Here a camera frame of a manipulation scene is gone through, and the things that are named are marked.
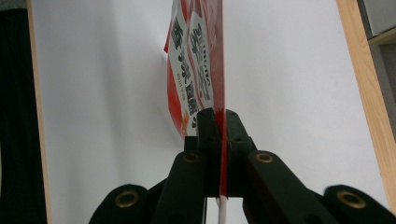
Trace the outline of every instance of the white tabletop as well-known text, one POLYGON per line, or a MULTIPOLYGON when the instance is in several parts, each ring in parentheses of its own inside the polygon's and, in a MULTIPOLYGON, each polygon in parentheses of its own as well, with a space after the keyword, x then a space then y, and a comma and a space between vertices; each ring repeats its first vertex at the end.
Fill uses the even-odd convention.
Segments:
MULTIPOLYGON (((167 109, 172 1, 33 1, 52 222, 88 223, 114 188, 150 188, 183 142, 167 109)), ((227 108, 318 192, 388 206, 335 1, 224 1, 227 108)), ((241 200, 227 223, 247 223, 241 200)), ((210 201, 207 223, 216 223, 210 201)))

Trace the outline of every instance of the snack bag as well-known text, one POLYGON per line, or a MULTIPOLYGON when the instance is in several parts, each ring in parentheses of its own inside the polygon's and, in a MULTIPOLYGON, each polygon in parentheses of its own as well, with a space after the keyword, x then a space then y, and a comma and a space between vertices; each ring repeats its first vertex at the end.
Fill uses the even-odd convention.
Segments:
POLYGON ((221 133, 219 222, 225 222, 227 133, 222 0, 174 0, 164 50, 168 106, 182 137, 196 135, 197 113, 212 107, 221 133))

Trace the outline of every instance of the wooden edge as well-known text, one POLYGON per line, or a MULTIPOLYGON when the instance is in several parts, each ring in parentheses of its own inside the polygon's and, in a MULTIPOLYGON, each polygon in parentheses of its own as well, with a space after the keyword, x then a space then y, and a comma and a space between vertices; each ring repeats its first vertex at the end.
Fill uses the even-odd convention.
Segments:
POLYGON ((27 12, 29 18, 29 33, 30 33, 30 45, 32 50, 32 64, 33 74, 35 80, 35 102, 37 108, 37 120, 38 120, 38 133, 40 138, 40 151, 41 151, 41 164, 43 169, 43 180, 44 180, 44 195, 46 200, 46 211, 47 211, 47 223, 52 223, 51 212, 50 212, 50 188, 48 181, 48 170, 47 170, 47 159, 46 149, 44 142, 44 126, 41 110, 41 95, 40 95, 40 83, 38 78, 38 67, 37 57, 35 50, 35 27, 33 22, 33 11, 32 11, 32 0, 27 0, 27 12))
POLYGON ((396 44, 396 27, 369 40, 370 45, 396 44))
POLYGON ((358 3, 356 0, 337 0, 337 5, 389 208, 396 214, 396 144, 361 22, 358 3))

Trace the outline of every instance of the black cloth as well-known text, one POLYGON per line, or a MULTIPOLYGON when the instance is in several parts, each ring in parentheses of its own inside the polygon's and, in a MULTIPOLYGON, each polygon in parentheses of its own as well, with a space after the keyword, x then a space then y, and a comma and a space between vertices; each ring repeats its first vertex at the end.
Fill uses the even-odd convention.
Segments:
POLYGON ((0 12, 0 223, 47 223, 26 9, 0 12))

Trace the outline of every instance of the food wrapper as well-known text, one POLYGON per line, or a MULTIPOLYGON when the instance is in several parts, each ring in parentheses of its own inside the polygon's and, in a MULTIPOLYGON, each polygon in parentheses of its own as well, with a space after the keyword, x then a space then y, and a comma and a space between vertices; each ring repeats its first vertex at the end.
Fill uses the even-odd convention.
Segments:
POLYGON ((177 131, 196 135, 197 113, 212 107, 222 138, 220 219, 227 186, 222 0, 174 0, 164 50, 168 106, 177 131))

